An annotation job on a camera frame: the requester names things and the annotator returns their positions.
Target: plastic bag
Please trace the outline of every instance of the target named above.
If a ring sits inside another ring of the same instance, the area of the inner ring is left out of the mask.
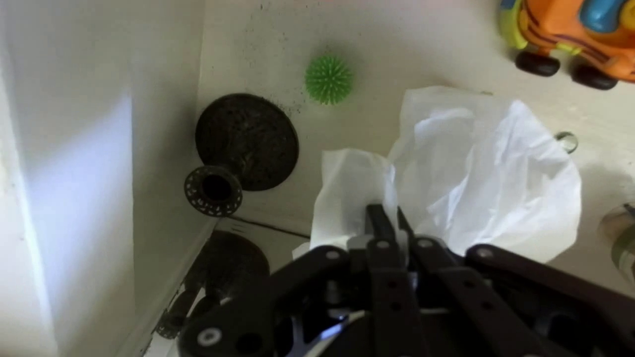
[[[418,235],[436,237],[461,257],[487,243],[549,263],[578,237],[580,173],[521,102],[414,90],[388,161],[360,152],[326,158],[346,161],[324,165],[328,181],[316,201],[313,247],[334,243],[334,233],[338,243],[364,235],[364,203],[372,201],[390,213],[400,205]]]

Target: orange toy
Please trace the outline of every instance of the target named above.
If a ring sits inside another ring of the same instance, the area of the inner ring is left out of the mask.
[[[635,0],[503,0],[503,27],[521,50],[517,66],[539,76],[555,76],[555,50],[578,60],[578,84],[612,90],[635,84]]]

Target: metal drain cover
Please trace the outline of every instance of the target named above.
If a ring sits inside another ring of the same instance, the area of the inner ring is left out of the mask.
[[[297,169],[301,146],[293,122],[271,102],[235,94],[211,104],[197,126],[205,165],[225,165],[245,191],[269,191]]]

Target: green spiky ball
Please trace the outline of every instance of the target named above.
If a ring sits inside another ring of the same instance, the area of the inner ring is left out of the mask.
[[[344,60],[320,56],[307,70],[305,84],[318,104],[334,106],[352,94],[354,74]]]

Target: colorful toy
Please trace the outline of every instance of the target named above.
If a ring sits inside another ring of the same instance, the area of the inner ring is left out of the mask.
[[[515,50],[517,66],[555,76],[555,50],[576,56],[578,84],[612,90],[635,84],[635,0],[501,0],[501,31]]]
[[[336,56],[320,56],[307,70],[305,84],[318,104],[334,106],[352,94],[354,74],[344,60]]]

